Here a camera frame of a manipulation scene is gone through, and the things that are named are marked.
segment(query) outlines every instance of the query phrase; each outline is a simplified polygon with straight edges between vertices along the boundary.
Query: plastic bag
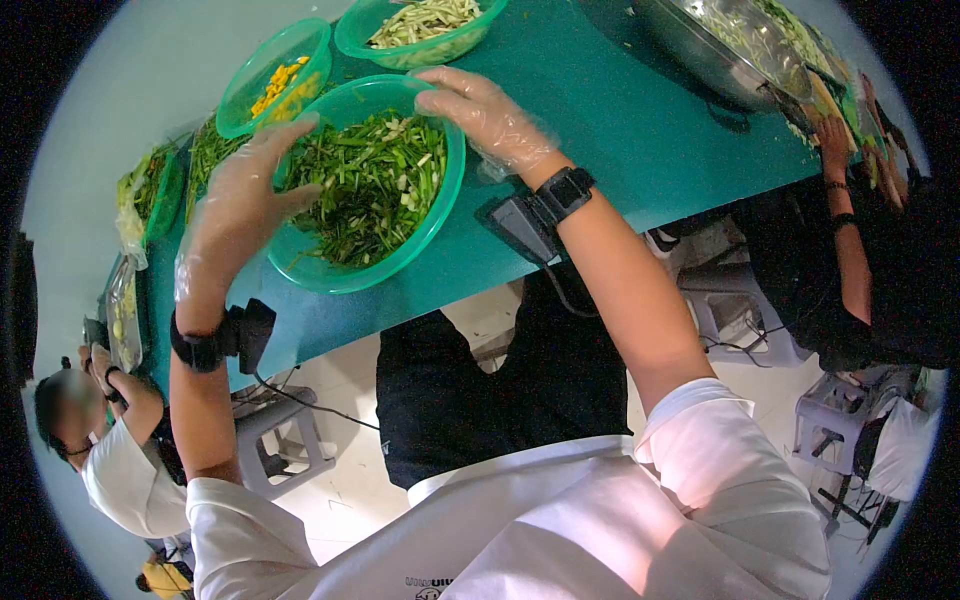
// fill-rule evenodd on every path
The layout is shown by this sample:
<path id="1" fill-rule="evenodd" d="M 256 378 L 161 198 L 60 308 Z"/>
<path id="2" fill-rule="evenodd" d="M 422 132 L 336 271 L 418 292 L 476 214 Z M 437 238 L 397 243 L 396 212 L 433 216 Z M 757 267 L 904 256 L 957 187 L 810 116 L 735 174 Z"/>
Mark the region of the plastic bag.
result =
<path id="1" fill-rule="evenodd" d="M 913 500 L 939 419 L 899 397 L 880 432 L 867 485 L 896 500 Z"/>
<path id="2" fill-rule="evenodd" d="M 133 171 L 117 182 L 117 218 L 114 221 L 120 233 L 120 252 L 131 258 L 137 271 L 147 268 L 147 253 L 143 249 L 144 223 L 133 207 L 133 197 L 143 185 L 143 174 L 150 165 L 151 153 L 140 159 Z"/>

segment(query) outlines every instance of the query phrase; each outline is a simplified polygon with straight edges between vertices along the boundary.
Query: white sleeve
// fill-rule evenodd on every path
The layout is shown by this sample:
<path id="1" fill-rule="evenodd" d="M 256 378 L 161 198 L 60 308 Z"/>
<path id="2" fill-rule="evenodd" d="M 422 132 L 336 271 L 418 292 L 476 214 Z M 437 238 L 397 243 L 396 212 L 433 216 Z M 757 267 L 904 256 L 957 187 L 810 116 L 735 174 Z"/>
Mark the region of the white sleeve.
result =
<path id="1" fill-rule="evenodd" d="M 768 579 L 775 569 L 784 595 L 823 597 L 830 569 L 820 515 L 752 412 L 717 379 L 691 381 L 651 413 L 635 458 L 653 463 L 667 495 L 747 571 Z"/>
<path id="2" fill-rule="evenodd" d="M 321 572 L 303 523 L 263 497 L 219 479 L 187 484 L 197 598 L 307 598 Z"/>

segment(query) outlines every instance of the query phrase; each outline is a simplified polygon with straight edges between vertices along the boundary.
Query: watch strap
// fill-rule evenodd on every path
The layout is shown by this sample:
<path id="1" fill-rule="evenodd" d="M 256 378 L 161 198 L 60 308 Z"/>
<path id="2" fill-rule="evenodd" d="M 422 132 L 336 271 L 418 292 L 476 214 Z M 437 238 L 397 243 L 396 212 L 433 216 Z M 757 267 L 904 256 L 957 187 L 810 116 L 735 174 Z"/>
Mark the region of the watch strap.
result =
<path id="1" fill-rule="evenodd" d="M 541 185 L 534 196 L 549 213 L 552 225 L 556 226 L 587 203 L 592 197 L 590 188 L 595 183 L 596 180 L 586 169 L 564 167 Z"/>
<path id="2" fill-rule="evenodd" d="M 856 217 L 852 212 L 841 212 L 833 217 L 833 232 L 836 233 L 847 225 L 856 227 Z"/>
<path id="3" fill-rule="evenodd" d="M 177 329 L 177 309 L 170 315 L 170 346 L 183 363 L 194 372 L 214 372 L 226 356 L 235 356 L 235 336 L 231 335 L 230 314 L 210 335 L 181 334 Z"/>

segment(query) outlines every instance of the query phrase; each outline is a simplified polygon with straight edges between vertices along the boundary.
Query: plastic stool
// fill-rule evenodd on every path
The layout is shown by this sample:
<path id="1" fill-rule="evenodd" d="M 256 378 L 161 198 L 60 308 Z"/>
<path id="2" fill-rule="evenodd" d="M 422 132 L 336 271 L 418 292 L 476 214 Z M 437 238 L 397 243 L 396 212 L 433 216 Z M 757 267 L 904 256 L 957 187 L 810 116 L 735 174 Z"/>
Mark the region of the plastic stool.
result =
<path id="1" fill-rule="evenodd" d="M 294 387 L 284 391 L 307 404 L 314 404 L 317 401 L 317 395 L 309 388 Z M 300 438 L 303 440 L 303 447 L 308 457 L 308 467 L 274 485 L 270 483 L 264 470 L 260 454 L 257 452 L 257 443 L 264 434 L 275 431 L 289 420 L 293 420 L 300 431 Z M 320 449 L 320 438 L 313 420 L 313 409 L 288 397 L 277 396 L 275 401 L 264 408 L 237 419 L 236 428 L 237 455 L 240 459 L 240 473 L 243 475 L 244 487 L 268 500 L 279 498 L 336 465 L 336 459 L 325 458 Z"/>
<path id="2" fill-rule="evenodd" d="M 842 409 L 848 397 L 860 400 L 856 412 L 848 413 Z M 824 373 L 820 380 L 797 400 L 793 456 L 842 475 L 852 474 L 853 451 L 863 424 L 870 416 L 871 407 L 868 391 L 840 379 L 833 373 Z M 827 433 L 825 441 L 814 440 L 813 434 L 817 427 Z M 836 461 L 832 463 L 820 458 L 828 441 L 839 441 L 839 438 L 842 438 L 843 448 Z"/>
<path id="3" fill-rule="evenodd" d="M 786 329 L 772 331 L 783 325 L 777 311 L 770 305 L 754 279 L 750 263 L 715 265 L 707 263 L 695 269 L 681 271 L 677 287 L 693 305 L 700 333 L 720 341 L 720 331 L 710 308 L 710 299 L 750 298 L 760 311 L 763 327 L 771 333 L 766 336 L 767 350 L 751 350 L 756 362 L 764 367 L 799 367 L 812 352 L 800 348 Z M 754 360 L 743 350 L 715 346 L 709 350 L 710 360 L 753 365 Z"/>

